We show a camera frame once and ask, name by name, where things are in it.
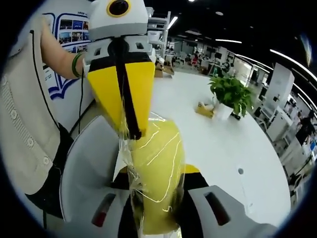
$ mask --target potted plant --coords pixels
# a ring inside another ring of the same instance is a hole
[[[210,79],[210,90],[217,97],[218,105],[215,113],[218,118],[227,119],[234,112],[246,115],[252,108],[252,91],[232,76],[213,77]]]

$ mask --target person's arm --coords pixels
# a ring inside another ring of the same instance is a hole
[[[66,79],[76,79],[72,71],[72,62],[76,54],[67,52],[51,33],[44,17],[42,17],[41,51],[42,59],[48,67]],[[83,70],[83,55],[78,59],[76,70]]]

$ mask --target robot camera lens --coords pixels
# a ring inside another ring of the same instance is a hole
[[[109,12],[115,16],[125,14],[129,9],[129,3],[125,0],[115,0],[109,7]]]

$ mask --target button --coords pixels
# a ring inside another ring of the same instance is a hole
[[[11,115],[11,118],[12,118],[13,120],[15,120],[15,119],[17,118],[17,116],[18,116],[18,113],[16,112],[15,109],[12,109],[10,115]]]
[[[6,79],[6,76],[4,75],[2,77],[2,86],[6,85],[6,83],[7,83],[7,79]]]
[[[32,138],[29,138],[27,143],[29,147],[32,147],[34,145],[34,140]]]
[[[43,163],[44,163],[45,165],[48,165],[48,164],[50,163],[49,158],[45,156],[44,159],[43,159]]]

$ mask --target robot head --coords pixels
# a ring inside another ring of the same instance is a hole
[[[143,0],[96,0],[89,13],[92,41],[125,35],[144,35],[148,13]]]

